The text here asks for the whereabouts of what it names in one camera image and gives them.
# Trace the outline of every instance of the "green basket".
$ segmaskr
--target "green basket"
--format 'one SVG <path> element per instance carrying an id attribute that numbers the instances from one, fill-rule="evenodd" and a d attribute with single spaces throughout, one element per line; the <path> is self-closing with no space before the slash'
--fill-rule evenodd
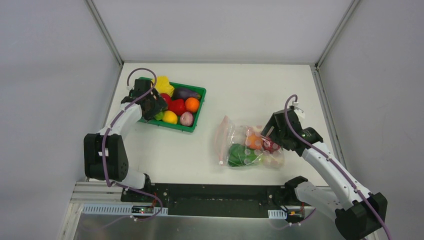
<path id="1" fill-rule="evenodd" d="M 143 80 L 152 80 L 151 78 L 148 77 L 139 77 L 138 79 L 143 79 Z M 206 89 L 203 87 L 198 87 L 198 86 L 190 86 L 190 85 L 185 85 L 185 84 L 181 84 L 181 83 L 176 83 L 176 82 L 169 82 L 169 84 L 171 86 L 173 86 L 174 88 L 187 88 L 190 89 L 192 91 L 195 91 L 196 93 L 201 95 L 201 99 L 200 99 L 200 105 L 199 105 L 199 109 L 197 110 L 196 113 L 193 113 L 193 117 L 194 117 L 194 122 L 193 122 L 193 126 L 183 126 L 180 124 L 180 117 L 178 117 L 178 123 L 177 124 L 172 124 L 172 123 L 167 123 L 164 121 L 157 121 L 157 120 L 150 120 L 148 122 L 146 122 L 146 120 L 144 120 L 143 118 L 140 119 L 140 122 L 143 123 L 148 123 L 148 124 L 153 124 L 156 126 L 162 126 L 165 128 L 170 128 L 170 129 L 176 129 L 176 130 L 181 130 L 184 132 L 189 132 L 192 133 L 195 131 L 196 125 L 198 123 L 198 119 L 199 119 L 199 114 L 202 110 L 202 105 L 203 102 L 205 101 L 205 95 L 206 95 Z"/>

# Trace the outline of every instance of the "orange fruit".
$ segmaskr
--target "orange fruit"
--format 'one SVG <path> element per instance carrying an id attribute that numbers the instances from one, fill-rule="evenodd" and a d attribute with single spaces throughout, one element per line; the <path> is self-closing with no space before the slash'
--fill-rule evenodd
<path id="1" fill-rule="evenodd" d="M 200 102 L 194 97 L 189 97 L 185 100 L 185 109 L 191 113 L 196 113 L 199 109 Z"/>
<path id="2" fill-rule="evenodd" d="M 262 149 L 262 144 L 264 141 L 262 140 L 261 135 L 258 132 L 250 132 L 246 138 L 246 146 L 251 149 Z"/>

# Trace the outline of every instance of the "red tomato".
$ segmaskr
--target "red tomato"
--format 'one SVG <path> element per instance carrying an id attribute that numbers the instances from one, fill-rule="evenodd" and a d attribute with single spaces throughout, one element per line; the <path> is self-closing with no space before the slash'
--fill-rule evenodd
<path id="1" fill-rule="evenodd" d="M 184 100 L 182 99 L 171 101 L 171 103 L 168 105 L 168 110 L 177 116 L 181 116 L 183 113 L 187 112 Z"/>
<path id="2" fill-rule="evenodd" d="M 166 93 L 161 93 L 160 96 L 165 99 L 166 104 L 169 106 L 172 102 L 171 97 Z"/>

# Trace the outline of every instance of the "lemon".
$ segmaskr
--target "lemon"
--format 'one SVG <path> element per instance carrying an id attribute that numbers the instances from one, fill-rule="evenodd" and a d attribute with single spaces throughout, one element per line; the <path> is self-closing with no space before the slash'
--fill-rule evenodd
<path id="1" fill-rule="evenodd" d="M 169 124 L 177 124 L 178 123 L 178 117 L 173 111 L 165 111 L 162 121 Z"/>

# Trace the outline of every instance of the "clear plastic bag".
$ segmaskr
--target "clear plastic bag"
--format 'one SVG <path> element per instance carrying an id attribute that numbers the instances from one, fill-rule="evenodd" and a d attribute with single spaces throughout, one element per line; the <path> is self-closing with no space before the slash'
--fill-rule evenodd
<path id="1" fill-rule="evenodd" d="M 261 126 L 235 125 L 225 116 L 215 133 L 214 149 L 221 166 L 263 165 L 279 169 L 284 165 L 283 149 L 261 135 Z"/>

